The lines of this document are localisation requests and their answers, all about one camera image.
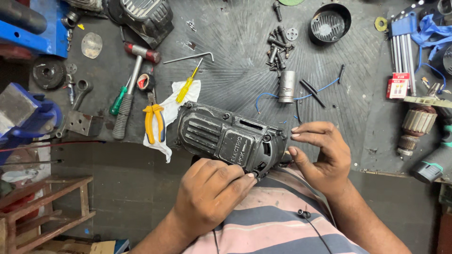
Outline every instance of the wooden frame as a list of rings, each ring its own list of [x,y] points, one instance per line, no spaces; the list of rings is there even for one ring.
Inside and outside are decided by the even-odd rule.
[[[0,254],[22,254],[28,252],[36,246],[93,217],[96,212],[89,211],[88,203],[88,183],[92,180],[92,176],[79,179],[44,179],[25,188],[16,189],[1,199],[0,209],[43,189],[43,196],[41,198],[33,200],[12,212],[0,213]],[[64,184],[65,186],[60,191],[52,192],[51,184],[53,183]],[[81,216],[76,218],[65,218],[61,216],[61,210],[53,211],[53,200],[60,198],[77,188],[80,188]],[[35,211],[41,206],[45,207],[43,216],[16,225],[16,220]],[[60,221],[61,225],[55,230],[38,235],[23,244],[16,244],[16,236],[49,221]]]

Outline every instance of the pink striped shirt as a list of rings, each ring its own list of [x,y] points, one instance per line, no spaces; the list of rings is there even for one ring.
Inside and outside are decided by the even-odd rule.
[[[311,217],[301,218],[299,209],[310,212]],[[221,254],[329,254],[328,248],[335,254],[368,253],[347,239],[331,221],[326,205],[298,170],[277,168],[251,189],[215,229],[215,235],[211,231],[198,237],[184,254],[217,253],[215,237]]]

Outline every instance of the hand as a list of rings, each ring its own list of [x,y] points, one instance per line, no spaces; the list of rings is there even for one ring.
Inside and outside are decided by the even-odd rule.
[[[168,216],[186,237],[195,239],[224,221],[257,180],[238,165],[200,159],[183,176]]]
[[[296,146],[288,148],[308,183],[327,198],[340,195],[348,184],[350,148],[330,122],[309,122],[292,129],[292,140],[320,147],[317,162],[311,163]]]

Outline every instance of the spanner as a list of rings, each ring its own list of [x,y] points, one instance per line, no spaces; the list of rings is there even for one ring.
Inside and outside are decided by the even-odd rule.
[[[75,98],[74,104],[72,105],[71,110],[79,110],[80,104],[82,103],[83,98],[86,96],[87,93],[91,92],[93,90],[94,86],[91,83],[88,83],[86,80],[79,80],[77,82],[77,91],[78,95]],[[61,127],[56,131],[55,136],[57,138],[62,138],[67,133],[66,130],[66,118],[64,118],[63,123],[61,124]]]

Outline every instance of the floor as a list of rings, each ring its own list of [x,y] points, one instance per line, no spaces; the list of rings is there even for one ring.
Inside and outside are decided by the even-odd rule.
[[[74,144],[52,148],[52,165],[59,176],[94,176],[89,202],[96,216],[65,235],[102,240],[128,238],[135,246],[164,218],[173,206],[179,180],[190,166],[192,155],[174,151],[165,163],[163,154],[132,143]],[[431,253],[438,212],[439,185],[415,179],[350,172],[353,184],[381,220],[414,254]],[[79,207],[74,191],[53,203],[54,209]]]

